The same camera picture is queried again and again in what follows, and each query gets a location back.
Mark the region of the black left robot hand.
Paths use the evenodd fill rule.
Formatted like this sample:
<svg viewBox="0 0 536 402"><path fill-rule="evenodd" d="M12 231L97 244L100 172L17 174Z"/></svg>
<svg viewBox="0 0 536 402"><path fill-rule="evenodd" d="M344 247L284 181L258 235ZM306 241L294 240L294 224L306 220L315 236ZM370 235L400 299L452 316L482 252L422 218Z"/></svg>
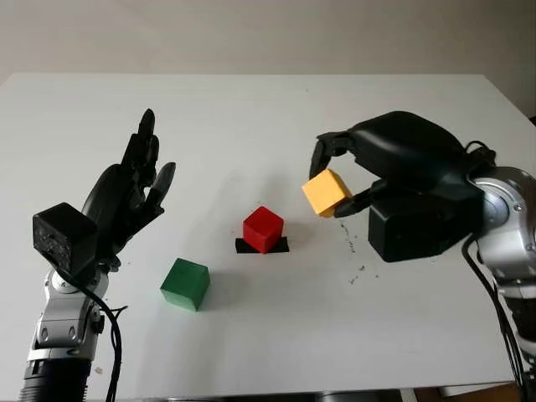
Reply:
<svg viewBox="0 0 536 402"><path fill-rule="evenodd" d="M95 263L117 271L126 243L164 213L162 201L173 182L175 162L156 169L159 140L153 110L144 112L119 163L109 166L86 199L82 213L98 229Z"/></svg>

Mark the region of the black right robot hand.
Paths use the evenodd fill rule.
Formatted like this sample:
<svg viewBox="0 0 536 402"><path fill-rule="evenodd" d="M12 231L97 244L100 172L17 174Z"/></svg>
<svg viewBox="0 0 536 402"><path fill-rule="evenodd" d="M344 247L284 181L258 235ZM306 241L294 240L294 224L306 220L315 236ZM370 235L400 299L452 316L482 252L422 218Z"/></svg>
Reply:
<svg viewBox="0 0 536 402"><path fill-rule="evenodd" d="M357 214L383 199L430 195L453 203L476 203L482 198L467 178L477 165L474 157L446 129L414 113L391 111L344 131L319 135L309 178L347 152L379 181L341 202L334 209L337 218Z"/></svg>

